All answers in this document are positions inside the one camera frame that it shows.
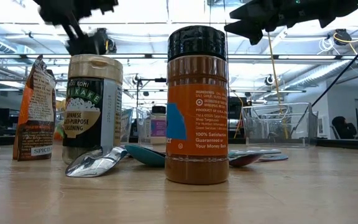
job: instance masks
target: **ceiling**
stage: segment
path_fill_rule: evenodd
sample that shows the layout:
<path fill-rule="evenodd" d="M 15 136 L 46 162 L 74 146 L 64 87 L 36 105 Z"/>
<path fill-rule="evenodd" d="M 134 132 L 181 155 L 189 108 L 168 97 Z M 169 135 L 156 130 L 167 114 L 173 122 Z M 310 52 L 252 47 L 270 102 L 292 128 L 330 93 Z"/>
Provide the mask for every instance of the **ceiling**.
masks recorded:
<path fill-rule="evenodd" d="M 119 1 L 114 13 L 107 12 L 102 16 L 99 11 L 94 11 L 92 17 L 83 19 L 80 23 L 85 32 L 92 32 L 100 27 L 107 28 L 110 38 L 117 45 L 118 54 L 165 54 L 168 36 L 181 27 L 203 24 L 223 31 L 225 24 L 234 22 L 228 15 L 241 5 L 241 0 L 226 1 L 225 7 L 219 1 L 217 5 L 209 7 L 206 0 L 125 0 Z M 67 36 L 64 30 L 61 27 L 45 25 L 38 15 L 37 8 L 38 5 L 31 0 L 0 0 L 0 41 L 15 49 L 17 54 L 67 54 L 64 45 Z M 354 55 L 349 45 L 337 46 L 333 44 L 332 39 L 325 40 L 328 34 L 335 33 L 335 29 L 347 29 L 353 40 L 358 40 L 358 10 L 346 17 L 337 18 L 324 29 L 320 28 L 318 21 L 297 24 L 291 29 L 277 28 L 271 33 L 273 53 Z M 243 37 L 227 34 L 227 46 L 229 55 L 270 53 L 266 33 L 255 46 L 251 46 Z M 358 42 L 354 43 L 354 47 L 358 50 Z M 124 75 L 127 77 L 133 77 L 134 74 L 142 78 L 166 76 L 164 59 L 125 58 L 120 61 L 124 65 Z M 248 60 L 244 63 L 233 63 L 229 60 L 231 88 L 269 89 L 270 87 L 264 84 L 264 78 L 273 73 L 269 62 Z M 276 73 L 280 77 L 280 84 L 284 85 L 327 63 L 315 60 L 304 60 L 302 63 L 277 62 Z M 67 78 L 68 60 L 50 59 L 49 64 L 49 68 L 54 74 L 59 74 L 59 78 Z M 0 66 L 14 73 L 25 74 L 26 64 L 17 63 L 17 60 L 0 59 Z M 351 77 L 357 73 L 358 65 L 355 65 L 346 75 Z M 133 89 L 133 86 L 127 83 L 124 88 Z M 158 83 L 147 85 L 148 90 L 161 88 L 166 89 L 166 86 L 160 86 Z M 150 94 L 148 98 L 140 94 L 144 102 L 154 101 L 150 99 L 164 100 L 166 97 L 164 92 Z"/>

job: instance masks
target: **desk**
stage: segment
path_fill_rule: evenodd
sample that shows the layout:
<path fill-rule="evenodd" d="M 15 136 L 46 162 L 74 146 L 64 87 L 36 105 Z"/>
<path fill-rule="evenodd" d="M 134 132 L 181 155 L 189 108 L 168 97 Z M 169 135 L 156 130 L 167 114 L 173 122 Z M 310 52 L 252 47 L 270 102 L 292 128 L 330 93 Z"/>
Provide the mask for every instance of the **desk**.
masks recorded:
<path fill-rule="evenodd" d="M 226 183 L 194 186 L 133 159 L 104 177 L 68 178 L 60 146 L 52 160 L 27 162 L 12 161 L 3 146 L 0 224 L 358 222 L 358 150 L 283 151 L 288 161 L 231 169 Z"/>

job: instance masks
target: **black plastic cap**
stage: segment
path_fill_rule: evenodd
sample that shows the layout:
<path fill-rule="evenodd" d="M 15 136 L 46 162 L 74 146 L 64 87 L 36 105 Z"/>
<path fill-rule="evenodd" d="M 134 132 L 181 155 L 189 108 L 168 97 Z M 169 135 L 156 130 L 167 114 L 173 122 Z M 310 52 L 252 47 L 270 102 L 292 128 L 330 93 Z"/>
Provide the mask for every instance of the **black plastic cap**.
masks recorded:
<path fill-rule="evenodd" d="M 162 114 L 166 114 L 167 113 L 167 108 L 164 106 L 152 106 L 152 113 L 162 113 Z"/>
<path fill-rule="evenodd" d="M 188 26 L 168 38 L 168 61 L 186 55 L 210 55 L 226 60 L 224 33 L 208 26 Z"/>

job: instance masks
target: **blue plate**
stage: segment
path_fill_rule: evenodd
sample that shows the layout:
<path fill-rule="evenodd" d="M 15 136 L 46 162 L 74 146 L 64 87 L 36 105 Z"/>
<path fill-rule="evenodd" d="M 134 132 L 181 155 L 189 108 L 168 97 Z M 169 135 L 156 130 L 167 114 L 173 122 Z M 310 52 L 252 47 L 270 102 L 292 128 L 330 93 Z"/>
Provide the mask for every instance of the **blue plate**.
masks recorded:
<path fill-rule="evenodd" d="M 165 154 L 136 145 L 126 145 L 125 149 L 134 159 L 147 166 L 150 167 L 165 166 Z"/>

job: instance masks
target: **spice jar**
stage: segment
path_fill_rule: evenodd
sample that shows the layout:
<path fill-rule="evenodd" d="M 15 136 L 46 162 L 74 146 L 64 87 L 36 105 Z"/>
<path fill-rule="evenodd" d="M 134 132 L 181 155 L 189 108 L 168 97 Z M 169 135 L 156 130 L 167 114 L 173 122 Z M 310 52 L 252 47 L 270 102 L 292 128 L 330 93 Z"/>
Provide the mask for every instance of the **spice jar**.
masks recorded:
<path fill-rule="evenodd" d="M 168 40 L 167 156 L 169 180 L 227 180 L 227 62 L 224 33 L 189 26 Z"/>
<path fill-rule="evenodd" d="M 100 55 L 72 56 L 68 69 L 63 160 L 97 146 L 120 146 L 122 64 Z"/>

